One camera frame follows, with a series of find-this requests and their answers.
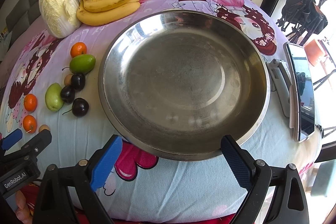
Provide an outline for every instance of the tablecloth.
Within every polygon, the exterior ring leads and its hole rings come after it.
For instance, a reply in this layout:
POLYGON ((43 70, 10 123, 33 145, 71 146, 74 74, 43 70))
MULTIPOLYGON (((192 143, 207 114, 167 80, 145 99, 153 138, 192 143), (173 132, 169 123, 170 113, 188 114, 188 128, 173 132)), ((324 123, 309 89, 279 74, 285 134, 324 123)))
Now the tablecloth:
MULTIPOLYGON (((0 110, 0 138, 16 128, 23 130, 22 119, 27 115, 23 98, 33 93, 38 106, 30 114, 36 117, 38 126, 50 126, 52 133, 52 143, 38 157, 42 175, 51 163, 65 167, 90 158, 112 134, 117 134, 102 109, 97 90, 99 66, 107 46, 132 22, 167 9, 196 10, 220 17, 250 37, 265 61, 285 59, 282 46, 286 37, 250 0, 141 0, 141 7, 134 14, 100 27, 83 24, 63 40, 51 37, 47 31, 36 35, 22 51, 9 78, 0 110), (90 104, 88 114, 82 118, 71 113, 62 115, 71 105, 51 112, 44 104, 48 86, 54 82, 62 84, 69 73, 62 68, 68 66, 70 48, 78 41, 84 42, 88 53, 97 59, 95 68, 86 76, 84 90, 76 94, 90 104)), ((296 143, 288 123, 277 92, 271 92, 263 122, 242 148, 269 165, 286 166, 293 162, 303 175, 319 154, 320 135, 315 133, 309 140, 296 143)), ((24 133, 12 151, 32 135, 24 133)), ((70 192, 80 208, 74 190, 70 192)), ((246 190, 239 187, 222 156, 199 162, 172 161, 159 159, 123 141, 122 153, 97 195, 113 218, 174 223, 234 213, 246 190)))

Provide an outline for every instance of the light green fruit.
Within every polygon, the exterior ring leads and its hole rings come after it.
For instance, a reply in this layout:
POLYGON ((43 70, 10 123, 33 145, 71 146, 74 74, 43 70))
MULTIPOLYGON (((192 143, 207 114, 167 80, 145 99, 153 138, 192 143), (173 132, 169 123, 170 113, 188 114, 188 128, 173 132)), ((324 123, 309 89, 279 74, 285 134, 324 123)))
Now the light green fruit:
POLYGON ((91 54, 80 54, 71 59, 70 70, 72 73, 82 72, 87 74, 95 67, 96 59, 91 54))
POLYGON ((44 99, 47 108, 51 111, 58 111, 63 106, 64 102, 61 98, 61 86, 59 83, 53 83, 48 87, 44 99))

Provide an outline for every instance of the human hand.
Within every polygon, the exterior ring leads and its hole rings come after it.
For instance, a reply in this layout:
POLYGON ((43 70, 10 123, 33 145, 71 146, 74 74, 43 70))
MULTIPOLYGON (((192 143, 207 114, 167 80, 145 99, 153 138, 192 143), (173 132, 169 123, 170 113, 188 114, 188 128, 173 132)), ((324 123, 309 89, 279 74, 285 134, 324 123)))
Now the human hand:
POLYGON ((33 217, 30 215, 30 211, 26 203, 26 198, 21 191, 16 192, 15 200, 16 205, 18 206, 18 209, 15 212, 16 217, 24 224, 32 224, 33 217))

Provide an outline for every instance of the fruit stem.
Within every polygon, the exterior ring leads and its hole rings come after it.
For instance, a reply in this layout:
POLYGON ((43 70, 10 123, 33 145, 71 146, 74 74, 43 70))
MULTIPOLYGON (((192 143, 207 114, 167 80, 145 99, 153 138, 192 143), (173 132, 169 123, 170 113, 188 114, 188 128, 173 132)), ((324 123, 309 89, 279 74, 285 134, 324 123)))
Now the fruit stem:
POLYGON ((64 113, 62 113, 62 115, 63 115, 63 114, 65 114, 65 113, 68 113, 68 112, 70 112, 70 111, 71 111, 71 109, 70 109, 70 110, 68 110, 67 112, 64 112, 64 113))

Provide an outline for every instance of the metal bowl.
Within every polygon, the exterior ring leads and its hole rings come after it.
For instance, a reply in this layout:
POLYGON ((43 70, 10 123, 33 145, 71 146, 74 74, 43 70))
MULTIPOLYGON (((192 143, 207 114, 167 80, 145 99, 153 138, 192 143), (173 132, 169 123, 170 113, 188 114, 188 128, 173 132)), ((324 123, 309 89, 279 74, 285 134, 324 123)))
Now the metal bowl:
POLYGON ((221 138, 244 143, 268 107, 261 55, 231 24, 204 13, 160 12, 135 22, 110 44, 99 95, 118 132, 171 160, 221 154, 221 138))

